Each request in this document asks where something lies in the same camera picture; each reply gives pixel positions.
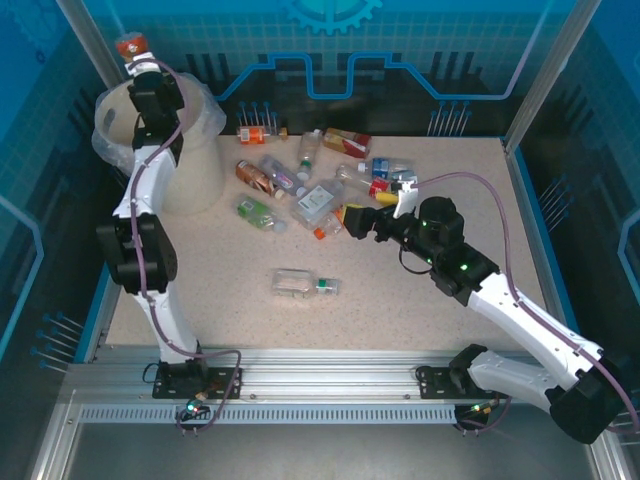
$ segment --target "small bottle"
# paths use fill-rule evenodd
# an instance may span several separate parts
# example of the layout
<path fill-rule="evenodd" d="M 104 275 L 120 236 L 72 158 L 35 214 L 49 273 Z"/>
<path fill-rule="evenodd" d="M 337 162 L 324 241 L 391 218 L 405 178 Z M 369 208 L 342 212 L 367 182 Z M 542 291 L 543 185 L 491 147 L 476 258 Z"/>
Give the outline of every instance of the small bottle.
<path fill-rule="evenodd" d="M 333 180 L 321 180 L 291 206 L 291 216 L 307 230 L 315 230 L 325 215 L 340 208 L 344 187 Z"/>
<path fill-rule="evenodd" d="M 301 197 L 307 191 L 307 189 L 304 188 L 304 182 L 271 155 L 262 157 L 259 167 L 267 176 L 271 177 L 276 185 L 289 195 Z"/>
<path fill-rule="evenodd" d="M 318 240 L 337 235 L 343 228 L 341 219 L 342 209 L 328 213 L 322 218 L 322 220 L 320 220 L 320 223 L 318 223 L 318 227 L 313 231 L 313 234 Z"/>
<path fill-rule="evenodd" d="M 311 178 L 311 168 L 315 163 L 316 153 L 322 141 L 322 132 L 318 129 L 313 132 L 305 132 L 300 139 L 300 147 L 298 148 L 298 178 L 306 182 Z"/>
<path fill-rule="evenodd" d="M 264 203 L 242 195 L 237 202 L 238 215 L 260 230 L 282 233 L 287 229 L 287 224 Z"/>
<path fill-rule="evenodd" d="M 281 268 L 273 274 L 271 290 L 275 295 L 307 298 L 313 295 L 337 295 L 340 280 L 317 278 L 309 270 Z"/>
<path fill-rule="evenodd" d="M 360 162 L 358 164 L 358 171 L 360 173 L 368 173 L 372 177 L 384 179 L 388 179 L 389 175 L 394 172 L 411 170 L 412 168 L 413 162 L 411 160 L 386 157 L 375 157 L 370 162 Z"/>
<path fill-rule="evenodd" d="M 388 191 L 390 185 L 388 181 L 380 177 L 371 178 L 347 165 L 340 165 L 340 167 L 338 167 L 336 178 L 347 187 L 352 187 L 360 192 L 366 193 L 371 198 L 376 198 L 378 192 Z"/>
<path fill-rule="evenodd" d="M 236 177 L 251 188 L 260 190 L 276 200 L 284 196 L 284 190 L 277 187 L 258 167 L 251 165 L 246 160 L 240 160 L 236 165 Z"/>

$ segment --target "wire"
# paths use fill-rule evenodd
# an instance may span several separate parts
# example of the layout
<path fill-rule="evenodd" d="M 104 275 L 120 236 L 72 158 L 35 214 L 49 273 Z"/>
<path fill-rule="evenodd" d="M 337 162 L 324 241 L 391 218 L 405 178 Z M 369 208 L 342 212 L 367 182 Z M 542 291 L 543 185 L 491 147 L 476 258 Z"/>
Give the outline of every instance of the wire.
<path fill-rule="evenodd" d="M 142 381 L 144 383 L 156 383 L 155 380 L 147 380 L 147 372 L 149 371 L 149 369 L 153 366 L 157 366 L 158 368 L 160 368 L 160 362 L 151 362 L 149 365 L 147 365 L 146 367 L 144 367 L 144 370 L 142 371 Z"/>
<path fill-rule="evenodd" d="M 155 63 L 159 67 L 164 68 L 169 73 L 169 75 L 171 75 L 174 78 L 174 80 L 176 81 L 176 85 L 178 86 L 178 90 L 180 91 L 180 95 L 182 95 L 182 98 L 184 101 L 184 118 L 188 119 L 189 118 L 189 101 L 187 98 L 186 90 L 182 85 L 182 79 L 179 77 L 179 75 L 171 67 L 169 67 L 169 65 L 155 58 L 145 58 L 141 60 L 136 60 L 135 62 L 131 63 L 130 67 L 135 67 L 141 63 Z M 165 335 L 164 331 L 162 330 L 162 327 L 160 326 L 160 323 L 158 322 L 158 315 L 156 313 L 155 300 L 147 292 L 147 274 L 144 269 L 144 254 L 142 253 L 142 245 L 140 242 L 140 236 L 138 235 L 138 219 L 136 218 L 136 191 L 138 188 L 138 184 L 140 183 L 140 179 L 142 178 L 142 174 L 147 169 L 147 167 L 151 164 L 151 162 L 153 162 L 153 160 L 155 160 L 156 157 L 160 155 L 160 153 L 163 150 L 165 150 L 166 148 L 169 148 L 169 146 L 174 142 L 174 140 L 178 138 L 178 135 L 182 133 L 182 129 L 183 129 L 182 122 L 178 122 L 178 125 L 176 126 L 176 129 L 171 134 L 171 136 L 162 145 L 160 145 L 153 153 L 151 153 L 151 155 L 147 157 L 147 159 L 142 163 L 140 168 L 136 171 L 133 177 L 133 180 L 131 182 L 131 201 L 129 203 L 129 206 L 131 208 L 131 234 L 133 237 L 133 244 L 136 250 L 136 258 L 138 260 L 138 270 L 140 271 L 140 294 L 149 304 L 149 313 L 151 316 L 151 322 L 153 323 L 153 328 L 158 333 L 158 336 L 160 337 L 160 339 L 171 350 L 173 350 L 176 353 L 179 353 L 180 355 L 184 355 L 185 357 L 211 359 L 211 358 L 217 358 L 223 355 L 231 355 L 231 354 L 237 356 L 237 361 L 233 369 L 233 373 L 231 374 L 231 379 L 229 380 L 229 384 L 227 385 L 224 395 L 220 400 L 220 405 L 218 406 L 216 413 L 211 416 L 211 419 L 209 420 L 209 422 L 203 425 L 202 427 L 200 427 L 199 431 L 203 431 L 210 428 L 216 422 L 216 420 L 220 416 L 220 413 L 222 412 L 222 409 L 224 408 L 224 405 L 229 399 L 229 396 L 233 391 L 234 383 L 238 378 L 238 373 L 240 371 L 242 353 L 240 352 L 240 350 L 235 350 L 235 349 L 221 350 L 218 352 L 206 353 L 206 354 L 197 353 L 197 352 L 188 352 L 179 347 L 176 347 L 173 344 L 173 341 Z M 176 426 L 179 429 L 181 429 L 183 433 L 186 432 L 186 429 L 184 429 L 182 427 L 182 424 L 180 423 L 180 416 L 178 416 L 178 418 L 176 419 Z"/>
<path fill-rule="evenodd" d="M 504 234 L 505 275 L 507 277 L 507 285 L 509 287 L 509 292 L 511 292 L 511 296 L 513 297 L 516 304 L 519 307 L 521 307 L 522 310 L 525 311 L 540 326 L 545 328 L 547 331 L 553 334 L 556 338 L 558 338 L 559 340 L 564 342 L 567 346 L 572 348 L 574 352 L 578 353 L 579 355 L 582 355 L 583 358 L 585 358 L 589 363 L 591 363 L 607 379 L 607 381 L 611 384 L 611 386 L 614 388 L 616 393 L 622 399 L 622 403 L 624 403 L 625 408 L 629 411 L 629 415 L 631 416 L 631 423 L 633 424 L 633 427 L 631 430 L 622 430 L 617 427 L 610 426 L 610 427 L 607 427 L 607 430 L 610 432 L 616 433 L 618 435 L 634 434 L 640 431 L 640 419 L 638 418 L 638 414 L 636 413 L 635 408 L 633 407 L 633 403 L 631 402 L 629 395 L 627 395 L 627 392 L 625 392 L 622 385 L 620 385 L 620 383 L 615 379 L 615 377 L 611 374 L 611 372 L 609 372 L 609 370 L 607 370 L 607 368 L 604 365 L 602 365 L 602 363 L 600 363 L 598 360 L 596 360 L 596 358 L 594 358 L 589 352 L 584 351 L 578 343 L 574 342 L 570 338 L 563 335 L 561 332 L 557 331 L 553 326 L 549 325 L 540 315 L 538 315 L 531 307 L 529 307 L 529 305 L 527 305 L 520 298 L 520 295 L 518 294 L 518 291 L 516 289 L 515 282 L 513 280 L 513 272 L 511 270 L 511 239 L 509 236 L 509 226 L 507 225 L 507 214 L 505 213 L 504 205 L 495 187 L 491 185 L 491 183 L 489 183 L 489 181 L 486 180 L 484 177 L 481 177 L 480 175 L 476 175 L 475 173 L 452 172 L 452 173 L 447 173 L 445 175 L 440 175 L 440 176 L 431 178 L 429 180 L 425 180 L 423 182 L 419 182 L 413 185 L 413 188 L 426 187 L 427 185 L 438 183 L 451 178 L 469 178 L 472 180 L 476 180 L 481 184 L 483 184 L 493 196 L 493 199 L 495 200 L 496 205 L 498 206 L 498 211 L 500 212 L 500 220 L 502 221 L 502 231 Z"/>
<path fill-rule="evenodd" d="M 409 267 L 407 267 L 404 262 L 402 261 L 402 254 L 404 253 L 404 247 L 402 245 L 400 245 L 400 251 L 398 252 L 398 261 L 400 262 L 400 265 L 402 265 L 402 268 L 404 268 L 407 272 L 409 273 L 413 273 L 414 275 L 426 275 L 427 273 L 429 273 L 431 270 L 433 270 L 432 268 L 428 269 L 428 270 L 423 270 L 421 272 L 417 271 L 417 270 L 412 270 Z"/>

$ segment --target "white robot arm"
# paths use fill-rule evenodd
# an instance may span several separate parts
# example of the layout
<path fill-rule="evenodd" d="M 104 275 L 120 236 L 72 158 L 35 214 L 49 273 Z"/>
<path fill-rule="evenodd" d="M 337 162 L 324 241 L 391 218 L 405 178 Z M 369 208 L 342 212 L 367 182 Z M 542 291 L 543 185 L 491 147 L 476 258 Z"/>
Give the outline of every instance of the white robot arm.
<path fill-rule="evenodd" d="M 404 187 L 398 189 L 403 205 L 399 214 L 395 206 L 347 208 L 344 223 L 349 233 L 363 239 L 374 230 L 377 242 L 398 242 L 401 251 L 412 252 L 431 265 L 431 270 L 421 273 L 429 273 L 438 289 L 493 321 L 542 365 L 509 360 L 472 345 L 451 362 L 451 384 L 460 385 L 463 391 L 462 385 L 472 382 L 474 389 L 524 400 L 549 412 L 574 439 L 595 441 L 623 402 L 585 355 L 602 363 L 618 383 L 628 375 L 629 358 L 605 354 L 599 345 L 566 328 L 517 289 L 514 294 L 498 266 L 465 243 L 464 219 L 450 199 L 424 200 L 416 218 L 415 208 L 410 208 L 416 197 L 403 202 L 405 192 L 410 192 Z"/>

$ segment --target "white bucket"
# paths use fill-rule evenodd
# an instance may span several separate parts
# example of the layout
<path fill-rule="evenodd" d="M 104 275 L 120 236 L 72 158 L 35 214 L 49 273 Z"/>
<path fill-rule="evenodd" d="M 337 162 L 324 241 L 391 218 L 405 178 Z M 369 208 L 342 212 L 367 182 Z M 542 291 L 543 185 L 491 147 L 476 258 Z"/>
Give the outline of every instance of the white bucket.
<path fill-rule="evenodd" d="M 206 210 L 222 195 L 224 170 L 217 138 L 226 117 L 207 87 L 188 74 L 181 74 L 181 79 L 187 91 L 189 118 L 184 118 L 184 109 L 178 112 L 185 126 L 184 143 L 178 168 L 167 188 L 163 210 L 189 215 Z M 138 118 L 127 90 L 131 82 L 121 83 L 98 98 L 91 139 L 98 155 L 128 176 L 133 172 L 131 142 Z"/>

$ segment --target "clear plastic bottle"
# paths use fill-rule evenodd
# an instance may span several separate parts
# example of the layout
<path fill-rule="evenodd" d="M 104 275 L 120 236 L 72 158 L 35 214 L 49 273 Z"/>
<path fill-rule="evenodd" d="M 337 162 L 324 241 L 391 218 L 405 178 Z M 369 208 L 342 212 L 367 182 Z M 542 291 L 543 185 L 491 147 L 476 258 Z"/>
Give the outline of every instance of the clear plastic bottle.
<path fill-rule="evenodd" d="M 259 168 L 289 195 L 301 197 L 307 191 L 304 182 L 271 155 L 262 157 Z"/>
<path fill-rule="evenodd" d="M 273 274 L 271 290 L 275 295 L 307 298 L 313 295 L 338 295 L 340 280 L 318 278 L 309 270 L 280 268 Z"/>
<path fill-rule="evenodd" d="M 287 229 L 287 224 L 273 210 L 249 195 L 238 199 L 236 210 L 238 215 L 260 230 L 283 233 Z"/>
<path fill-rule="evenodd" d="M 300 147 L 298 148 L 298 178 L 306 182 L 311 178 L 311 169 L 316 160 L 316 153 L 322 141 L 322 131 L 314 130 L 313 132 L 305 132 L 300 138 Z"/>
<path fill-rule="evenodd" d="M 413 169 L 411 160 L 400 158 L 375 157 L 370 162 L 360 162 L 358 164 L 358 172 L 368 173 L 372 177 L 380 177 L 387 179 L 394 172 Z"/>
<path fill-rule="evenodd" d="M 347 187 L 366 193 L 372 198 L 376 198 L 376 193 L 386 192 L 389 190 L 390 183 L 382 178 L 374 177 L 360 173 L 348 165 L 340 165 L 336 171 L 336 178 L 344 183 Z"/>
<path fill-rule="evenodd" d="M 291 216 L 314 230 L 325 215 L 342 205 L 344 187 L 338 180 L 321 180 L 291 206 Z"/>
<path fill-rule="evenodd" d="M 313 234 L 318 240 L 337 235 L 343 228 L 341 218 L 341 209 L 328 213 L 322 220 L 320 220 L 320 223 L 318 223 L 318 227 L 313 231 Z"/>

